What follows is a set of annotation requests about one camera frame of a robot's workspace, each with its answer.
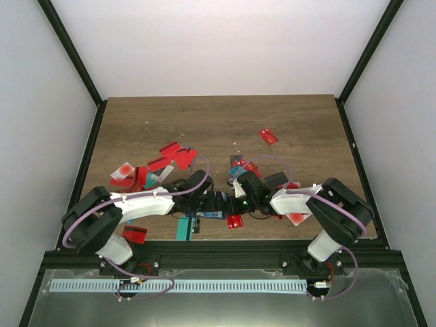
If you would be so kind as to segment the navy blue card holder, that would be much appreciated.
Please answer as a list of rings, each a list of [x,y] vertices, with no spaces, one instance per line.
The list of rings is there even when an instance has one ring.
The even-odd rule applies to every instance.
[[[196,209],[196,215],[210,219],[226,220],[225,206],[229,195],[222,191],[208,191]]]

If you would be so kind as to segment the teal card black stripe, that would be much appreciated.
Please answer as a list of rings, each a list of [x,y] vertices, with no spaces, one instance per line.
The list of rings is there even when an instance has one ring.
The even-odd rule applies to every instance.
[[[182,241],[190,241],[193,234],[194,218],[181,217],[178,219],[178,226],[176,231],[176,239]]]

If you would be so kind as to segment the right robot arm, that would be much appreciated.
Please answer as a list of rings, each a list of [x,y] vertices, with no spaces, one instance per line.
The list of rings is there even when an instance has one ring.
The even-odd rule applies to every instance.
[[[365,236],[368,224],[375,217],[373,208],[336,178],[329,178],[321,185],[291,188],[283,172],[262,181],[256,173],[246,171],[234,178],[232,184],[235,194],[224,204],[227,216],[260,211],[270,216],[315,217],[322,231],[296,259],[312,275],[325,269],[334,253]]]

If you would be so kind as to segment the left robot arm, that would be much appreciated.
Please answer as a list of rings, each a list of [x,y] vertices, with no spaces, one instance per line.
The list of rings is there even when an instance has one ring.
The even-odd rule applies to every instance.
[[[204,170],[148,191],[110,193],[95,187],[63,216],[62,244],[80,255],[98,255],[111,261],[124,275],[134,274],[139,258],[129,242],[117,236],[117,226],[127,221],[174,213],[225,212],[229,195],[215,191]]]

